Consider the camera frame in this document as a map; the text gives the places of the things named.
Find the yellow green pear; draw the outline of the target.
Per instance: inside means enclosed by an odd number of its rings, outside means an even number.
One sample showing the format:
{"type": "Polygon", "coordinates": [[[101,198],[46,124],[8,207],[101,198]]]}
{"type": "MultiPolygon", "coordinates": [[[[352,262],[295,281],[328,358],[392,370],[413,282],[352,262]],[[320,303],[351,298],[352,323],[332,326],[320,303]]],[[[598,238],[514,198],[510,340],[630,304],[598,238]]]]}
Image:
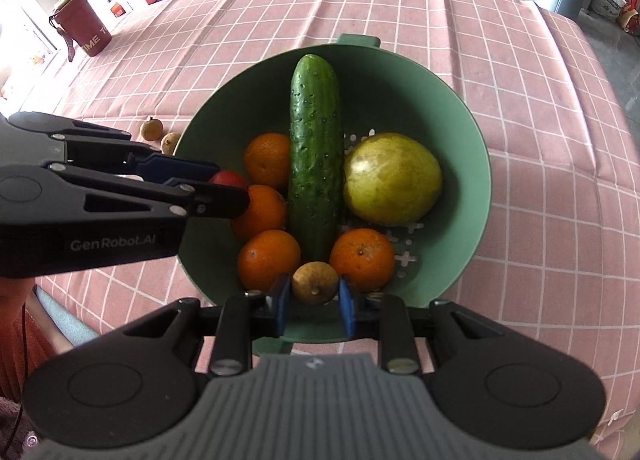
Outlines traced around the yellow green pear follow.
{"type": "Polygon", "coordinates": [[[398,133],[382,133],[360,142],[345,158],[346,206],[367,222],[405,226],[436,203],[444,179],[430,150],[398,133]]]}

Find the pink checked tablecloth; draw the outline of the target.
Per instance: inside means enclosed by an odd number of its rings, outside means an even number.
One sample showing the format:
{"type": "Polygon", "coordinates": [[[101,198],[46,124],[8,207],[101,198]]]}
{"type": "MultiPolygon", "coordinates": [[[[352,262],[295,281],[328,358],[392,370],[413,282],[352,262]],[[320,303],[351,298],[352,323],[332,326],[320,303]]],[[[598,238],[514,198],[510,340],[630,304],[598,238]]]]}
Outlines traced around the pink checked tablecloth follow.
{"type": "Polygon", "coordinates": [[[433,72],[365,36],[290,50],[217,90],[178,155],[231,164],[260,130],[290,128],[292,77],[318,61],[344,134],[408,135],[442,167],[416,269],[379,298],[342,282],[318,310],[286,280],[252,298],[230,228],[192,218],[178,255],[212,306],[185,298],[40,368],[25,396],[32,458],[597,458],[597,375],[444,298],[483,238],[491,170],[472,113],[433,72]]]}

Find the red cherry tomato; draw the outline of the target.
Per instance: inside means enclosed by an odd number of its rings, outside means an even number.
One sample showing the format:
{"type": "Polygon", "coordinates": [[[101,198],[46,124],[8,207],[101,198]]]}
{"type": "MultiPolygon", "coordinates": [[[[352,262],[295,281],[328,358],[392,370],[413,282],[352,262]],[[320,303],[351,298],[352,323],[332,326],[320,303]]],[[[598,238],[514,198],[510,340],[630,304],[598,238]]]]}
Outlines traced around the red cherry tomato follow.
{"type": "Polygon", "coordinates": [[[210,180],[209,183],[214,185],[230,186],[247,190],[250,184],[239,173],[230,170],[221,170],[217,172],[210,180]]]}

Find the brown longan fruit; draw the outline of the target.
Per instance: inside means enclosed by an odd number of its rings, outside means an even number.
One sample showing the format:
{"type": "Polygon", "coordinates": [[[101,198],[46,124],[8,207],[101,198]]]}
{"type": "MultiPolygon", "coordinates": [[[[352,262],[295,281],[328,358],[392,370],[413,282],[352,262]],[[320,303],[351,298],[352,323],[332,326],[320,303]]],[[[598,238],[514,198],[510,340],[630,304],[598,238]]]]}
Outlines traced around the brown longan fruit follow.
{"type": "Polygon", "coordinates": [[[181,134],[177,132],[167,133],[160,141],[160,151],[165,156],[172,156],[181,138],[181,134]]]}
{"type": "Polygon", "coordinates": [[[150,116],[141,124],[139,134],[146,142],[159,140],[164,134],[162,121],[150,116]]]}
{"type": "Polygon", "coordinates": [[[325,262],[309,262],[300,266],[292,276],[292,290],[298,302],[319,306],[337,294],[340,276],[325,262]]]}

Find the green cucumber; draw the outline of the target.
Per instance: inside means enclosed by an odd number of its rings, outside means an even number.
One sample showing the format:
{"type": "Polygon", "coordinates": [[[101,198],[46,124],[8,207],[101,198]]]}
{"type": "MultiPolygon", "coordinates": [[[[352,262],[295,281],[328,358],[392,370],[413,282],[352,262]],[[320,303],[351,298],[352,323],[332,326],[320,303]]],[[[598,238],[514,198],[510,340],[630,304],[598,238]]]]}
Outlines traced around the green cucumber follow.
{"type": "Polygon", "coordinates": [[[305,261],[333,246],[343,188],[340,86],[331,65],[307,54],[296,64],[290,97],[288,229],[305,261]]]}

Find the orange tangerine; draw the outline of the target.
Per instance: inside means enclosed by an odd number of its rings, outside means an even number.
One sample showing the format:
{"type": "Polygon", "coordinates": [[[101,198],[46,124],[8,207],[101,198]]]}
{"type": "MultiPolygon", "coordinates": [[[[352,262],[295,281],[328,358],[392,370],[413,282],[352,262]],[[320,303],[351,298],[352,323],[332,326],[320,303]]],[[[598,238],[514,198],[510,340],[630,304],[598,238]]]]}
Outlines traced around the orange tangerine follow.
{"type": "Polygon", "coordinates": [[[346,275],[359,292],[369,293],[380,290],[392,279],[395,250],[374,229],[352,229],[335,241],[329,264],[339,275],[346,275]]]}
{"type": "Polygon", "coordinates": [[[254,184],[284,189],[290,170],[290,140],[279,133],[255,137],[245,148],[243,164],[254,184]]]}
{"type": "Polygon", "coordinates": [[[251,238],[236,260],[242,286],[262,292],[268,292],[281,275],[292,275],[299,265],[299,244],[288,232],[277,229],[251,238]]]}
{"type": "Polygon", "coordinates": [[[250,204],[239,217],[231,221],[233,235],[247,242],[265,230],[283,230],[288,220],[283,197],[266,185],[250,185],[247,192],[250,204]]]}

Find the dark red TIME bottle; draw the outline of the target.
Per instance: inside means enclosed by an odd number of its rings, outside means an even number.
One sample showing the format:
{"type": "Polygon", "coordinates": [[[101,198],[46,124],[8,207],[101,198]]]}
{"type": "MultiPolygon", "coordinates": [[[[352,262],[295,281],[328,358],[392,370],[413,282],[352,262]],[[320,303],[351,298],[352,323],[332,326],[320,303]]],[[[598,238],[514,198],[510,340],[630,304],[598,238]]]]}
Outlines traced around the dark red TIME bottle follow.
{"type": "Polygon", "coordinates": [[[111,43],[112,35],[88,0],[58,0],[49,16],[50,26],[58,32],[72,62],[78,45],[89,57],[101,53],[111,43]]]}

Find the green colander bowl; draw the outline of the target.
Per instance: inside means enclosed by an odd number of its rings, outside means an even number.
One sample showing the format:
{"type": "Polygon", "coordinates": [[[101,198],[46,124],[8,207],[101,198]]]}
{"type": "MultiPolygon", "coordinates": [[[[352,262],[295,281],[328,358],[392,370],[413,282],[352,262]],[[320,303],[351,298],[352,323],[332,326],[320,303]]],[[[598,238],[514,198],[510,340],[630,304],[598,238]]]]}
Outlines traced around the green colander bowl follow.
{"type": "Polygon", "coordinates": [[[489,218],[488,151],[430,70],[373,36],[289,50],[217,90],[177,154],[231,170],[267,133],[291,145],[284,231],[304,262],[332,262],[342,240],[373,232],[395,252],[383,290],[425,307],[472,260],[489,218]]]}

